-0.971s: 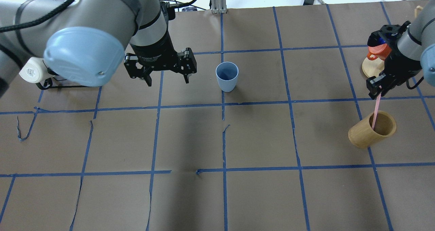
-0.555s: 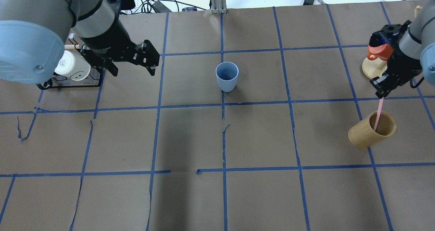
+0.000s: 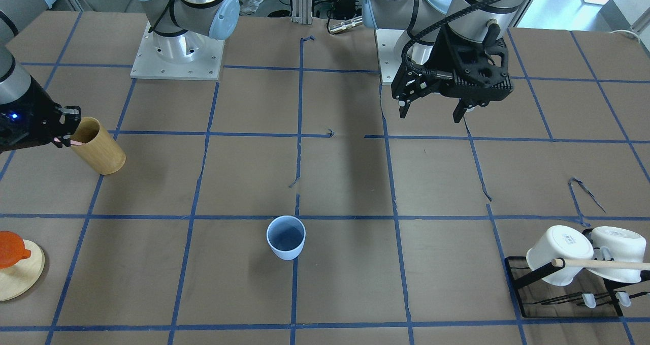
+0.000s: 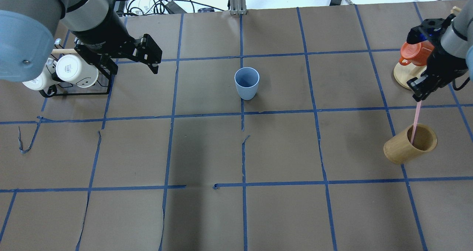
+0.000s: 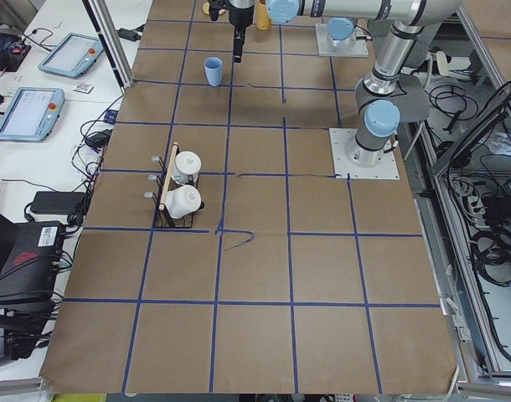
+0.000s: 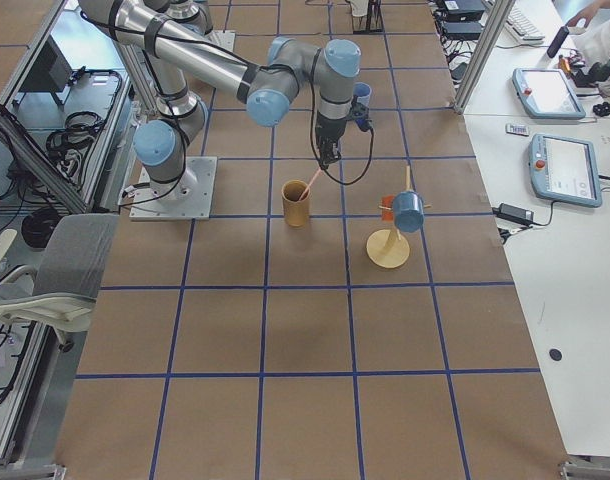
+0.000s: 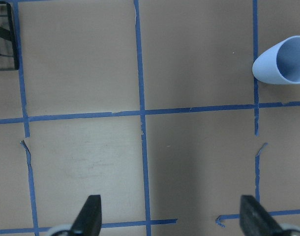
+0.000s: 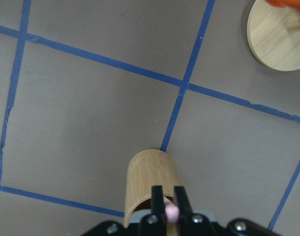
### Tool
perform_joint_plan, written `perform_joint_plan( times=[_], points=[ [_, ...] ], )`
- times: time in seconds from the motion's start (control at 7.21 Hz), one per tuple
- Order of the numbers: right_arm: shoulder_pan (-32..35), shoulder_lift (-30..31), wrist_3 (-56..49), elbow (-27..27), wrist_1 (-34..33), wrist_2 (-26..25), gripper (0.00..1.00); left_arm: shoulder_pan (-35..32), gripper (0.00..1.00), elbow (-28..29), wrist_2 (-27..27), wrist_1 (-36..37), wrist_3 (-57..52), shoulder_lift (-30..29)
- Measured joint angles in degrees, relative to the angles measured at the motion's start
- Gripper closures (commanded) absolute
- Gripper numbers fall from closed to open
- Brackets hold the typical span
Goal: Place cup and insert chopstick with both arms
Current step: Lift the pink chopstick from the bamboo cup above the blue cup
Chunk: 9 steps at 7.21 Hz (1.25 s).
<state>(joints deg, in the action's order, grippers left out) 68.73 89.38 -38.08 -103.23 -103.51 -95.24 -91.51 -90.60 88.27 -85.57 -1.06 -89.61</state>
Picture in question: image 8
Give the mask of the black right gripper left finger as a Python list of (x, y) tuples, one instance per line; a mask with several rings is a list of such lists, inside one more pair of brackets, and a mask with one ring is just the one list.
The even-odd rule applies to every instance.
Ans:
[(151, 214), (155, 215), (162, 221), (167, 221), (163, 188), (161, 185), (151, 187)]

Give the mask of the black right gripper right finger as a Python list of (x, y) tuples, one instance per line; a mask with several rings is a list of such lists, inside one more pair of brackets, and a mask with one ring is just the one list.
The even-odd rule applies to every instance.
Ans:
[(179, 218), (184, 219), (193, 213), (185, 187), (174, 187), (174, 204), (179, 208)]

